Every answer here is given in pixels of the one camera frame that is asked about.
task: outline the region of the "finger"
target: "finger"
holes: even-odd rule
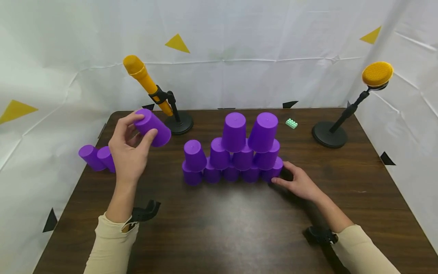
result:
[[[113,137],[118,140],[119,142],[125,140],[125,133],[128,129],[128,126],[134,123],[137,120],[141,120],[144,118],[144,115],[142,114],[135,114],[135,112],[132,112],[126,117],[120,118],[119,121],[117,121],[116,128],[114,129]]]
[[[126,133],[125,133],[125,140],[129,140],[131,139],[132,133],[135,130],[135,125],[134,124],[130,124],[128,126],[128,128],[126,129]]]
[[[290,172],[292,172],[293,175],[296,175],[297,172],[299,172],[300,168],[297,167],[296,165],[294,165],[291,162],[283,162],[283,166],[289,170]]]
[[[271,182],[273,182],[273,183],[276,184],[276,185],[284,186],[284,187],[287,188],[287,189],[290,189],[290,185],[292,184],[292,183],[289,182],[289,181],[286,181],[286,180],[283,180],[283,179],[281,179],[281,178],[277,178],[277,177],[272,178],[272,179],[271,179]]]
[[[128,146],[134,147],[141,140],[141,134],[138,132],[134,137],[132,137],[129,141],[126,142]]]
[[[138,145],[137,149],[147,153],[151,147],[152,141],[154,140],[155,136],[157,136],[157,133],[158,130],[156,128],[149,130],[143,136],[143,139],[141,140],[141,143]]]

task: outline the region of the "hand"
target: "hand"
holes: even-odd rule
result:
[[[140,133],[137,133],[130,139],[135,130],[134,121],[143,118],[142,114],[132,112],[128,116],[119,119],[114,134],[108,143],[116,166],[117,183],[135,185],[145,170],[149,148],[158,131],[153,128],[143,137]]]
[[[283,166],[292,172],[293,181],[286,181],[280,178],[272,178],[272,182],[277,185],[282,185],[293,194],[300,198],[315,202],[322,198],[325,194],[319,187],[310,179],[304,170],[291,164],[283,162]]]

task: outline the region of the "microphone grille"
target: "microphone grille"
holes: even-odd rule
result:
[[[362,81],[370,87],[386,84],[392,77],[394,69],[390,63],[375,62],[368,65],[362,72]]]
[[[123,59],[123,66],[125,66],[129,74],[136,74],[145,67],[145,64],[137,56],[128,55]]]

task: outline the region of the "long sleeve shirt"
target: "long sleeve shirt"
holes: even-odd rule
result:
[[[84,274],[126,274],[138,223],[113,223],[103,214]],[[400,273],[374,245],[362,228],[353,225],[338,233],[333,250],[352,274]]]

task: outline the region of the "black microphone stand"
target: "black microphone stand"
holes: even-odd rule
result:
[[[341,117],[335,122],[321,121],[318,122],[312,128],[313,138],[321,145],[337,149],[347,143],[348,137],[345,130],[341,127],[342,123],[345,122],[351,115],[356,112],[359,104],[370,95],[371,90],[382,90],[386,88],[389,82],[379,86],[379,87],[368,87],[367,90],[363,91],[357,100],[349,105],[341,114]]]
[[[185,111],[178,112],[176,105],[177,100],[175,99],[173,92],[170,90],[168,92],[164,92],[158,85],[157,88],[157,91],[154,94],[149,94],[149,97],[157,105],[167,101],[173,112],[173,117],[168,117],[164,121],[164,124],[170,129],[173,135],[182,135],[187,133],[193,127],[193,118]]]

